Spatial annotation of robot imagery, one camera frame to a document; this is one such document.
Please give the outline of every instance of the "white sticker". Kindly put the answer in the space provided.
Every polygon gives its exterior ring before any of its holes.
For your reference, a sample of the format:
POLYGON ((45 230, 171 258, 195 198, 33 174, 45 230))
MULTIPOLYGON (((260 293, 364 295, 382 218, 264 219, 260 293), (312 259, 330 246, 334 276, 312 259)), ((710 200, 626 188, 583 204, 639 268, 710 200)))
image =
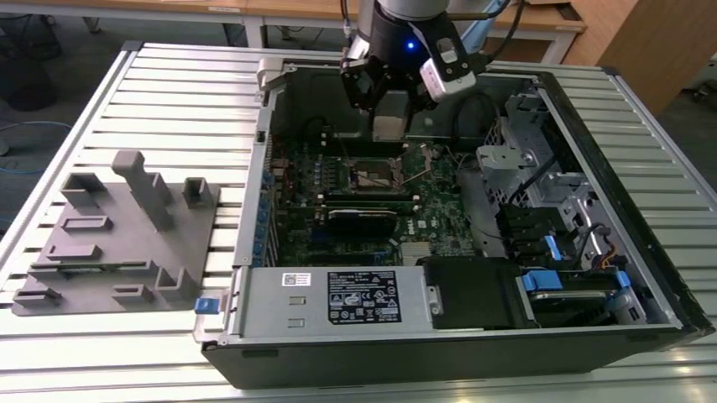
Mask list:
POLYGON ((221 13, 240 13, 241 10, 233 7, 207 7, 209 11, 219 11, 221 13))
POLYGON ((569 25, 558 25, 555 27, 555 30, 558 31, 574 31, 574 32, 581 32, 582 31, 582 28, 581 27, 571 27, 569 25))
POLYGON ((308 287, 311 285, 311 273, 284 273, 281 285, 284 287, 308 287))

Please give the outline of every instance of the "blue tab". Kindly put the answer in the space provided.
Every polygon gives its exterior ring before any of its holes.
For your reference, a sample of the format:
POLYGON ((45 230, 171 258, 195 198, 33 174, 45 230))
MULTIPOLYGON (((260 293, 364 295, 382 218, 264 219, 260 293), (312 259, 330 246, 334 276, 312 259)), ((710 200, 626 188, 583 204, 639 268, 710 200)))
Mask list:
POLYGON ((219 315, 219 299, 197 298, 193 303, 193 312, 197 315, 219 315))
POLYGON ((553 235, 546 235, 546 243, 550 248, 550 254, 553 255, 553 260, 562 260, 562 253, 558 249, 558 244, 555 243, 555 238, 553 235))
POLYGON ((561 278, 554 270, 533 270, 520 278, 526 291, 562 290, 561 278))
POLYGON ((631 282, 630 277, 627 276, 627 273, 623 271, 617 272, 617 283, 619 284, 619 288, 630 288, 631 282))

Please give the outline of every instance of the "wire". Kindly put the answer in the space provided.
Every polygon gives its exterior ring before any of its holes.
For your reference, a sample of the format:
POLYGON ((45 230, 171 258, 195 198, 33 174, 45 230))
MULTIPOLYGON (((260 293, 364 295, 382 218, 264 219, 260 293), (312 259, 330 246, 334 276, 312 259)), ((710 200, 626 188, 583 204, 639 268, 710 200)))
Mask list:
POLYGON ((67 130, 72 130, 72 126, 68 125, 67 123, 63 123, 63 122, 49 122, 49 121, 38 120, 38 121, 33 121, 33 122, 17 122, 17 123, 9 124, 8 126, 0 128, 0 132, 2 132, 4 130, 6 130, 8 128, 16 128, 17 126, 32 125, 32 124, 49 125, 49 126, 60 126, 60 127, 65 128, 67 130))
POLYGON ((285 29, 288 32, 299 33, 299 32, 303 31, 303 29, 304 29, 306 27, 300 27, 299 29, 291 29, 291 28, 287 27, 287 26, 277 27, 277 26, 273 25, 273 28, 276 28, 276 29, 279 30, 279 32, 283 34, 283 30, 284 30, 284 29, 285 29))
MULTIPOLYGON (((72 126, 69 126, 67 123, 49 122, 49 121, 40 121, 38 120, 38 121, 33 121, 33 122, 17 122, 17 123, 13 123, 13 124, 0 128, 0 132, 2 132, 4 130, 6 130, 9 128, 16 128, 17 126, 33 125, 33 124, 49 125, 49 126, 60 126, 60 127, 65 128, 67 130, 72 130, 72 126)), ((9 170, 6 168, 0 168, 0 172, 4 172, 5 174, 13 174, 13 175, 36 175, 36 174, 41 174, 42 172, 45 172, 45 170, 9 170)))
POLYGON ((318 30, 316 37, 314 38, 314 40, 312 40, 311 43, 308 44, 308 47, 311 47, 311 46, 314 46, 314 45, 316 44, 318 39, 319 39, 319 37, 322 36, 322 34, 323 34, 323 28, 320 28, 320 29, 318 30))
POLYGON ((458 101, 456 105, 455 105, 454 115, 452 115, 452 133, 451 133, 451 136, 450 136, 454 141, 460 139, 460 113, 463 112, 463 108, 466 106, 466 103, 471 98, 483 99, 483 100, 488 101, 488 103, 492 106, 492 112, 495 113, 495 119, 498 121, 500 119, 500 108, 499 108, 498 104, 495 103, 495 100, 492 99, 492 97, 483 91, 478 90, 478 91, 472 92, 468 96, 462 98, 458 101))
POLYGON ((503 11, 504 9, 507 8, 507 5, 511 3, 512 0, 503 0, 503 2, 500 3, 500 7, 498 8, 498 10, 495 11, 491 11, 487 13, 487 19, 488 18, 495 18, 503 11))
POLYGON ((450 147, 446 146, 446 151, 448 152, 448 156, 450 156, 450 159, 452 160, 452 162, 455 162, 456 164, 459 164, 458 160, 455 159, 455 156, 452 155, 452 151, 450 151, 450 147))
POLYGON ((557 160, 558 160, 558 156, 553 155, 553 157, 550 157, 550 160, 547 160, 546 163, 538 168, 538 170, 535 170, 535 173, 533 174, 533 176, 527 178, 527 181, 524 181, 522 185, 518 186, 518 189, 515 189, 511 196, 507 198, 506 204, 512 203, 512 200, 515 200, 515 197, 518 197, 520 192, 523 192, 530 187, 530 185, 541 178, 541 176, 546 174, 547 170, 550 169, 550 167, 553 166, 557 160))
POLYGON ((487 233, 486 231, 483 231, 480 228, 475 227, 475 229, 478 230, 478 232, 484 235, 486 237, 490 237, 490 238, 494 238, 494 239, 499 239, 500 241, 504 241, 506 239, 503 237, 499 237, 498 235, 492 235, 491 233, 487 233))
POLYGON ((602 224, 601 222, 595 222, 593 225, 589 226, 587 231, 585 232, 585 235, 582 236, 581 244, 579 244, 578 249, 577 249, 579 252, 577 254, 577 259, 574 260, 574 268, 575 269, 578 267, 581 267, 582 254, 585 254, 585 248, 587 247, 587 241, 590 240, 590 234, 599 227, 605 227, 605 224, 602 224))
POLYGON ((607 253, 601 257, 601 260, 597 262, 597 266, 601 269, 607 269, 609 260, 613 259, 617 255, 617 246, 607 239, 607 235, 602 236, 602 241, 609 245, 607 253))
POLYGON ((526 0, 518 0, 518 1, 519 1, 518 9, 515 10, 515 18, 512 19, 511 28, 507 30, 507 34, 504 35, 500 45, 488 56, 490 61, 494 61, 498 58, 498 56, 500 56, 500 53, 503 53, 503 50, 507 47, 507 44, 510 43, 512 39, 512 35, 515 34, 515 31, 518 30, 519 18, 523 15, 523 8, 526 8, 526 0))
POLYGON ((6 168, 0 168, 0 172, 13 175, 36 175, 45 172, 45 170, 8 170, 6 168))
POLYGON ((340 16, 344 21, 348 21, 348 2, 347 0, 338 0, 338 3, 340 4, 340 16))

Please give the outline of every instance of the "power supply label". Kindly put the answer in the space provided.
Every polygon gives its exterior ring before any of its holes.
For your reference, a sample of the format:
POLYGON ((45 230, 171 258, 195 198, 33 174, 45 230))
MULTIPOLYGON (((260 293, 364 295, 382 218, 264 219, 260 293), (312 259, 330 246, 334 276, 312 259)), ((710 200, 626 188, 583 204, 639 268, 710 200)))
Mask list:
POLYGON ((395 271, 330 272, 328 321, 334 325, 400 322, 395 271))

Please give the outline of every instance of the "slotted metal surface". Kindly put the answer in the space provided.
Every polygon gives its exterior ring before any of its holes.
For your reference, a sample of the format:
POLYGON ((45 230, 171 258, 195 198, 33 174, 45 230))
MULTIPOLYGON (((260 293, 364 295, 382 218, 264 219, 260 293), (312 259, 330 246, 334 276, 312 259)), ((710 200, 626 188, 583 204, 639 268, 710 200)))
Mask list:
MULTIPOLYGON (((241 391, 205 362, 193 341, 195 326, 199 333, 220 331, 219 316, 197 318, 191 311, 10 314, 13 290, 24 283, 63 208, 61 180, 69 172, 95 172, 103 180, 117 180, 108 165, 120 148, 144 150, 149 170, 161 172, 167 181, 197 175, 221 184, 203 287, 228 286, 257 113, 253 73, 264 55, 338 59, 332 53, 171 44, 145 44, 140 52, 123 53, 117 59, 60 151, 67 157, 53 162, 40 181, 45 189, 36 190, 20 213, 9 233, 20 234, 17 241, 2 243, 9 258, 0 259, 0 400, 479 402, 488 395, 491 401, 504 402, 713 401, 714 335, 671 351, 638 354, 590 374, 241 391)), ((558 77, 687 285, 715 317, 713 195, 641 106, 618 89, 619 81, 587 67, 514 63, 496 67, 551 71, 558 77)))

